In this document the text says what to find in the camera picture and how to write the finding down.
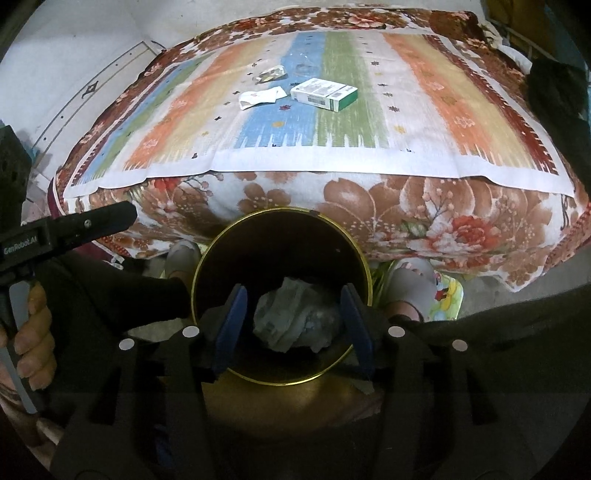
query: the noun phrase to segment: trash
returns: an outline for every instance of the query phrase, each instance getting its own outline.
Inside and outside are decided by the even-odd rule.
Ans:
[[[320,285],[284,278],[265,293],[254,314],[254,334],[275,352],[307,346],[314,353],[330,346],[341,328],[334,295]]]
[[[310,79],[291,89],[291,98],[325,110],[340,112],[357,100],[357,87],[322,79]]]
[[[259,103],[275,103],[280,98],[286,97],[285,90],[281,87],[274,87],[258,92],[244,92],[238,97],[240,110],[246,110]]]
[[[285,67],[283,65],[276,65],[273,68],[263,70],[258,76],[254,77],[256,83],[270,82],[285,76]]]

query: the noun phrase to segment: foot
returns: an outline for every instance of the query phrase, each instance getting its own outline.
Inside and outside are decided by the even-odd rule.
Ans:
[[[179,240],[168,252],[164,264],[166,278],[180,278],[189,293],[197,265],[201,260],[199,247],[188,240]]]
[[[402,314],[423,322],[437,293],[435,271],[423,258],[406,258],[388,272],[380,306],[388,316]]]

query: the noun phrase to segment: barcode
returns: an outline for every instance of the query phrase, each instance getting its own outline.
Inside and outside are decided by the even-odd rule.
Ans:
[[[326,102],[322,98],[314,98],[308,96],[308,101],[311,103],[315,103],[316,105],[326,105]]]

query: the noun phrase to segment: floor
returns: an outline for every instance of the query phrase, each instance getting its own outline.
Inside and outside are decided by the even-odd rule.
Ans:
[[[0,119],[22,141],[40,150],[24,219],[44,214],[44,194],[57,168],[97,116],[132,83],[163,47],[209,28],[285,7],[285,0],[46,0],[22,29],[0,64]],[[330,0],[299,5],[332,6]],[[471,10],[480,0],[398,0],[406,7]],[[159,274],[161,262],[151,264]],[[555,268],[533,285],[509,293],[491,278],[462,280],[466,316],[495,306],[547,297],[591,280],[591,249]],[[154,332],[169,335],[178,321]]]

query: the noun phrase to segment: bedspread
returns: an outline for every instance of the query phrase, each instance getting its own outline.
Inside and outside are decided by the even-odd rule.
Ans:
[[[97,150],[93,146],[97,138],[149,88],[150,77],[171,62],[191,58],[196,49],[208,52],[263,35],[296,31],[409,27],[429,29],[448,38],[530,115],[523,100],[523,75],[509,60],[489,49],[470,13],[294,8],[233,22],[163,52],[76,145],[56,175],[50,194],[60,213],[122,200],[134,202],[139,213],[136,224],[127,232],[101,240],[105,248],[119,255],[151,258],[168,251],[179,238],[206,244],[244,214],[273,206],[299,206],[318,210],[341,223],[369,259],[386,261],[420,255],[442,270],[493,275],[519,290],[571,256],[591,233],[588,198],[572,174],[574,196],[504,187],[484,177],[209,171],[151,178],[123,188],[98,188],[64,199],[64,190],[77,169]],[[444,99],[442,105],[453,110],[457,108],[453,100]]]

